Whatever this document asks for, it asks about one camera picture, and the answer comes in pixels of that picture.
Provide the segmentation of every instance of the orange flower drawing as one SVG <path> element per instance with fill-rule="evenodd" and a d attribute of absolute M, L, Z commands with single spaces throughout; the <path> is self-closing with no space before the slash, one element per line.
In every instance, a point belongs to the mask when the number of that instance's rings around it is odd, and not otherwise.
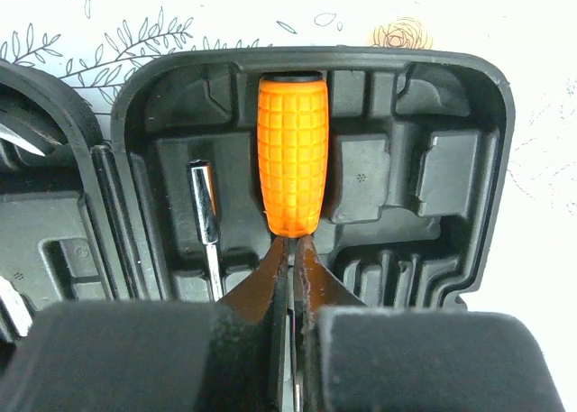
<path fill-rule="evenodd" d="M 372 31 L 372 47 L 431 50 L 433 40 L 428 37 L 420 22 L 403 17 Z"/>

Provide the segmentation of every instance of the tool case lid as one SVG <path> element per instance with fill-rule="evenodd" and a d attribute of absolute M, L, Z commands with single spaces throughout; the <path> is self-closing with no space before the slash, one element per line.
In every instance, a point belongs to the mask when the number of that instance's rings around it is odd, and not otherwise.
<path fill-rule="evenodd" d="M 110 141 L 72 88 L 0 62 L 0 111 L 35 116 L 10 128 L 0 119 L 0 128 L 48 152 L 0 140 L 0 276 L 34 311 L 63 299 L 207 301 L 186 167 L 202 159 L 213 169 L 224 288 L 232 289 L 272 239 L 255 141 L 259 79 L 303 70 L 321 71 L 329 91 L 314 234 L 323 262 L 370 306 L 462 306 L 459 295 L 479 287 L 487 259 L 514 105 L 498 69 L 440 51 L 163 56 L 118 94 Z"/>

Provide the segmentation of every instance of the screwdriver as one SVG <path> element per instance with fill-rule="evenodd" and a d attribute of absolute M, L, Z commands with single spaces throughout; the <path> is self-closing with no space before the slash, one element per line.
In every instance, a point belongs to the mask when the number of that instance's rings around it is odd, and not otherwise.
<path fill-rule="evenodd" d="M 317 71 L 264 74 L 259 174 L 270 230 L 298 238 L 318 226 L 328 158 L 328 90 Z"/>
<path fill-rule="evenodd" d="M 210 164 L 194 160 L 188 164 L 192 205 L 197 220 L 198 240 L 205 246 L 208 281 L 214 301 L 223 297 L 223 284 L 218 262 L 218 226 L 216 224 L 215 194 Z"/>

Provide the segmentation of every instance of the screwdriver handle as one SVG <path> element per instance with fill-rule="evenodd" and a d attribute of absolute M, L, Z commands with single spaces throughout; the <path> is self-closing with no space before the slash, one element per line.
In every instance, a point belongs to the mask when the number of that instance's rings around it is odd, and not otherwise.
<path fill-rule="evenodd" d="M 261 190 L 270 230 L 288 238 L 313 233 L 328 157 L 328 91 L 322 74 L 265 74 L 257 121 Z"/>

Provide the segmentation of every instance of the leaf drawing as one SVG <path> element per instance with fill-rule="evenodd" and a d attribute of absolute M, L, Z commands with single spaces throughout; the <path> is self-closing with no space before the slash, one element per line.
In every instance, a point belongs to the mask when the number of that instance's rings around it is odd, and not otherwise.
<path fill-rule="evenodd" d="M 90 19 L 91 15 L 90 0 L 86 0 L 84 2 L 84 15 L 87 17 L 87 19 Z"/>
<path fill-rule="evenodd" d="M 128 28 L 128 23 L 126 22 L 126 20 L 123 20 L 123 27 L 124 31 L 126 32 L 126 38 L 128 39 L 128 42 L 130 43 L 130 45 L 133 45 L 133 36 L 130 33 L 130 29 Z"/>
<path fill-rule="evenodd" d="M 110 36 L 108 35 L 108 33 L 105 33 L 105 38 L 106 38 L 106 42 L 108 42 L 108 45 L 110 45 L 113 49 L 115 49 L 116 51 L 118 50 L 118 46 L 116 45 L 116 43 L 112 40 L 112 38 L 110 38 Z"/>
<path fill-rule="evenodd" d="M 120 39 L 122 44 L 124 44 L 124 47 L 128 47 L 128 42 L 126 41 L 126 38 L 124 38 L 124 32 L 120 27 L 116 29 L 116 33 L 118 34 L 118 38 Z"/>
<path fill-rule="evenodd" d="M 185 21 L 184 26 L 182 27 L 183 31 L 185 31 L 186 29 L 188 29 L 190 27 L 190 24 L 192 24 L 192 20 L 193 20 L 193 18 L 190 17 L 188 20 Z"/>
<path fill-rule="evenodd" d="M 287 31 L 288 33 L 292 33 L 293 35 L 297 34 L 297 31 L 295 31 L 291 26 L 289 26 L 288 24 L 284 23 L 284 22 L 279 22 L 277 21 L 277 24 L 282 27 L 285 31 Z"/>
<path fill-rule="evenodd" d="M 150 44 L 149 42 L 145 42 L 145 44 L 146 44 L 146 46 L 147 46 L 151 51 L 153 51 L 153 52 L 155 52 L 155 53 L 157 53 L 157 54 L 160 54 L 159 49 L 157 49 L 156 47 L 154 47 L 152 44 Z M 142 56 L 145 55 L 145 50 L 144 50 L 144 49 L 142 49 L 141 55 L 142 55 Z"/>
<path fill-rule="evenodd" d="M 136 68 L 131 68 L 126 74 L 124 74 L 124 81 L 126 81 L 126 80 L 128 80 L 128 78 L 132 77 L 135 72 L 136 72 Z"/>
<path fill-rule="evenodd" d="M 162 30 L 162 26 L 164 25 L 164 9 L 162 9 L 162 6 L 160 7 L 160 12 L 159 12 L 159 29 Z"/>
<path fill-rule="evenodd" d="M 336 14 L 334 13 L 322 13 L 315 17 L 315 24 L 320 27 L 326 27 L 334 21 Z"/>
<path fill-rule="evenodd" d="M 28 24 L 26 28 L 25 39 L 18 31 L 12 32 L 10 41 L 4 41 L 0 45 L 0 59 L 6 60 L 24 67 L 33 67 L 35 63 L 31 61 L 34 58 L 41 64 L 46 63 L 47 56 L 62 57 L 60 53 L 49 46 L 59 39 L 60 35 L 55 35 L 51 40 L 48 39 L 48 34 L 44 33 L 41 37 L 41 45 L 35 46 L 36 36 L 34 34 L 34 26 L 32 23 Z M 13 58 L 8 59 L 8 50 L 12 50 Z"/>
<path fill-rule="evenodd" d="M 158 24 L 153 24 L 152 27 L 148 30 L 149 38 L 153 38 L 160 33 L 160 27 Z"/>
<path fill-rule="evenodd" d="M 169 24 L 169 32 L 172 32 L 174 30 L 174 28 L 177 27 L 178 22 L 179 22 L 179 19 L 177 17 L 174 17 L 172 19 L 172 21 Z"/>
<path fill-rule="evenodd" d="M 0 46 L 0 60 L 6 60 L 7 52 L 8 52 L 8 41 L 4 41 Z"/>
<path fill-rule="evenodd" d="M 12 32 L 12 53 L 14 54 L 14 59 L 18 60 L 20 57 L 20 38 L 18 38 L 18 32 Z"/>
<path fill-rule="evenodd" d="M 92 84 L 90 85 L 91 87 L 96 86 L 98 83 L 100 83 L 100 81 L 105 77 L 106 74 L 108 74 L 108 72 L 110 71 L 110 68 L 104 68 L 102 71 L 100 71 L 96 77 L 94 78 L 94 81 L 92 82 Z"/>
<path fill-rule="evenodd" d="M 260 38 L 257 38 L 257 39 L 254 40 L 250 45 L 247 45 L 246 48 L 247 48 L 247 49 L 253 49 L 254 47 L 260 47 L 260 44 L 259 44 L 260 40 L 261 40 Z M 243 45 L 243 40 L 238 40 L 238 41 L 236 42 L 236 45 L 234 45 L 234 47 L 235 47 L 236 49 L 242 49 L 242 48 L 244 48 L 245 46 Z"/>
<path fill-rule="evenodd" d="M 116 68 L 114 68 L 114 70 L 108 75 L 108 77 L 106 77 L 105 86 L 109 85 L 110 83 L 112 83 L 114 81 L 114 79 L 120 73 L 120 70 L 122 69 L 122 67 L 123 67 L 122 64 L 120 64 Z"/>
<path fill-rule="evenodd" d="M 32 50 L 32 45 L 34 44 L 34 28 L 32 23 L 28 24 L 28 30 L 26 31 L 26 52 L 30 53 Z"/>
<path fill-rule="evenodd" d="M 102 60 L 102 53 L 104 51 L 104 48 L 105 48 L 104 44 L 100 44 L 96 49 L 96 52 L 94 53 L 94 60 L 96 64 L 100 63 L 100 60 Z"/>
<path fill-rule="evenodd" d="M 138 41 L 142 41 L 144 39 L 144 35 L 148 31 L 148 17 L 144 19 L 144 23 L 142 23 L 141 29 L 138 31 Z"/>
<path fill-rule="evenodd" d="M 221 42 L 220 39 L 215 41 L 215 45 L 210 45 L 210 40 L 205 36 L 202 39 L 202 48 L 203 50 L 225 50 L 228 47 L 226 42 Z"/>
<path fill-rule="evenodd" d="M 108 93 L 101 87 L 98 88 L 98 92 L 100 92 L 100 95 L 102 96 L 102 98 L 109 104 L 112 105 L 114 104 L 114 100 L 113 98 L 108 95 Z"/>

